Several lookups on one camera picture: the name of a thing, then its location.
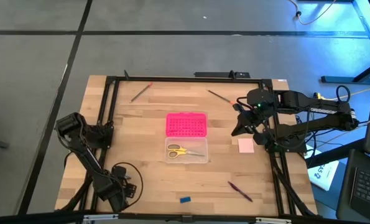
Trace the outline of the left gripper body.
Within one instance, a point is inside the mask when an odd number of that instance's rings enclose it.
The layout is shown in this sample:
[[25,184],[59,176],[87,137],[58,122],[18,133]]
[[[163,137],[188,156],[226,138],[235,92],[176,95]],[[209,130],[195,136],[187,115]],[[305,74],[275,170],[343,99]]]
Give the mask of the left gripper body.
[[114,166],[112,168],[112,174],[118,179],[120,186],[123,187],[124,184],[128,183],[126,177],[126,168],[122,166]]

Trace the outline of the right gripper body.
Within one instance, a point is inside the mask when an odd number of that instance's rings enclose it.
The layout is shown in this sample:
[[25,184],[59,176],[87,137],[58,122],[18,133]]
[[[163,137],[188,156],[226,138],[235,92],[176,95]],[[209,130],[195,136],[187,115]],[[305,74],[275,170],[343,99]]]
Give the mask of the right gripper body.
[[254,110],[245,110],[240,104],[235,103],[233,105],[235,111],[239,114],[242,114],[243,125],[252,125],[253,126],[253,140],[257,145],[265,145],[266,137],[257,130],[257,127],[264,122],[263,118],[260,118]]

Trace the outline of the sticky note pad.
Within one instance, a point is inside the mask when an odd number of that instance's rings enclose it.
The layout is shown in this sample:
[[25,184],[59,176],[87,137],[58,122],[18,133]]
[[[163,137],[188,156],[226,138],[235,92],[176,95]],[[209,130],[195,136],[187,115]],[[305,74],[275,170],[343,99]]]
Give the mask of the sticky note pad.
[[238,139],[239,153],[254,153],[253,139]]

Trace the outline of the dark pencil with orange eraser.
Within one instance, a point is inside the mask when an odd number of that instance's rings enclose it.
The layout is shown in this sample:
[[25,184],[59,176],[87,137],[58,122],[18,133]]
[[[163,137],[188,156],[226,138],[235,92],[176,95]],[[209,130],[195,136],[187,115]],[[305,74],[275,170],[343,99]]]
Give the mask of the dark pencil with orange eraser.
[[139,98],[146,90],[148,90],[152,86],[152,82],[150,82],[147,86],[145,86],[136,96],[134,96],[129,103],[132,103],[137,98]]
[[231,100],[229,100],[229,99],[227,99],[227,98],[225,98],[225,97],[223,97],[223,96],[221,96],[221,95],[219,95],[219,94],[217,94],[217,93],[215,93],[215,92],[213,92],[213,91],[211,91],[211,90],[207,90],[207,91],[208,91],[209,93],[211,93],[211,94],[213,94],[213,95],[217,96],[218,98],[220,98],[220,99],[224,100],[225,102],[227,102],[227,103],[231,104],[231,105],[235,104],[235,102],[233,102],[233,101],[231,101]]

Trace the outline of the pink-lidded clear pencil case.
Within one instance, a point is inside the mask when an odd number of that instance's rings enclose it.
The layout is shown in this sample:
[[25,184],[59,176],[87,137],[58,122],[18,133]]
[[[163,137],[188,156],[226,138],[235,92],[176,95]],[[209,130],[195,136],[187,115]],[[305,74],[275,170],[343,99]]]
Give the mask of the pink-lidded clear pencil case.
[[[208,162],[207,116],[204,113],[169,113],[165,122],[165,162],[168,164],[206,164]],[[168,157],[167,146],[179,144],[204,156]]]

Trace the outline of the purple pen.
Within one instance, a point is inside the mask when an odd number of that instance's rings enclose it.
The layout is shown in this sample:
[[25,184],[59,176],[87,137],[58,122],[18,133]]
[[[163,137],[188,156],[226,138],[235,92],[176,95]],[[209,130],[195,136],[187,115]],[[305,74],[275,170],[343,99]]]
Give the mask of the purple pen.
[[241,194],[244,198],[246,198],[248,201],[253,202],[252,198],[248,196],[246,193],[244,193],[241,189],[239,189],[236,185],[234,185],[232,182],[228,181],[228,184],[231,186],[232,189],[237,191],[239,194]]

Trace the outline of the yellow-handled scissors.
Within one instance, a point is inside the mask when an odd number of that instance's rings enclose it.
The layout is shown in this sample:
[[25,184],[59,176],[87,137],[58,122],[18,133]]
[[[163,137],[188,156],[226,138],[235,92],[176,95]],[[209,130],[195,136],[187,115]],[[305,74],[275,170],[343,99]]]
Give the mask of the yellow-handled scissors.
[[168,150],[168,157],[170,159],[175,159],[178,156],[183,156],[183,155],[204,156],[204,154],[200,154],[199,152],[190,151],[188,149],[185,149],[179,144],[169,144],[167,146],[167,150]]

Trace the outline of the black power strip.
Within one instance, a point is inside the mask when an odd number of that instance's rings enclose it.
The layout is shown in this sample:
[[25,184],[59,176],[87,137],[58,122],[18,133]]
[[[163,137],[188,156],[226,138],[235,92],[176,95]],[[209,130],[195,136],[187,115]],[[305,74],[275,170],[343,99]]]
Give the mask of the black power strip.
[[248,72],[195,72],[195,77],[212,77],[212,78],[250,78]]

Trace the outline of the white printed box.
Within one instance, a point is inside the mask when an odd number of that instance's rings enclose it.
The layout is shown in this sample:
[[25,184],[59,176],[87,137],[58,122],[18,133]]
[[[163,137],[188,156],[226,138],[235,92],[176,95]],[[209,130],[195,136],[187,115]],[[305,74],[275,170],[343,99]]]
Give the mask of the white printed box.
[[327,164],[308,168],[310,182],[322,190],[329,191],[339,163],[339,161],[332,161]]

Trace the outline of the black laptop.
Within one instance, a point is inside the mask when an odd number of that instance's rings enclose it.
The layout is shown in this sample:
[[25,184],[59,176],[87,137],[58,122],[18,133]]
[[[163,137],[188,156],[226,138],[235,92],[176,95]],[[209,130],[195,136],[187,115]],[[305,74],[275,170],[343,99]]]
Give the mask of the black laptop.
[[336,217],[370,223],[370,156],[354,149],[348,157]]

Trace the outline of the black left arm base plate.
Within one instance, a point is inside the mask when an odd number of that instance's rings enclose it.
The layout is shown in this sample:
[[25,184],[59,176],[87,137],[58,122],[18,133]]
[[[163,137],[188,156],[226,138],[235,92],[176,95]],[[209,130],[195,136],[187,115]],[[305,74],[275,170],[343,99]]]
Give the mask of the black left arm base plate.
[[71,140],[77,138],[90,149],[108,149],[111,146],[113,132],[114,126],[112,123],[106,123],[105,125],[87,124],[82,130],[74,130],[68,136]]

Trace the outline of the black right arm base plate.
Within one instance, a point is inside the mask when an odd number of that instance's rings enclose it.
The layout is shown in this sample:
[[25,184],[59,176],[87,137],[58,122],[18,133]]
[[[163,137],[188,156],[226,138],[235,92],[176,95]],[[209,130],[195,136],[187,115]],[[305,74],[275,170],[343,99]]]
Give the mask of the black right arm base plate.
[[265,148],[268,152],[306,152],[305,141],[297,137],[290,139],[279,139],[276,143],[273,139],[268,139]]

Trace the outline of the silver bracket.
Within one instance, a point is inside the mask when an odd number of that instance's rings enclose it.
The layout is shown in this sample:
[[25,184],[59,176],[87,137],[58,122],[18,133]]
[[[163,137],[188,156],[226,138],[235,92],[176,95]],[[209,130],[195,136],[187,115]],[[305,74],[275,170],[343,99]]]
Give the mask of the silver bracket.
[[256,217],[255,224],[292,224],[292,221],[281,218]]

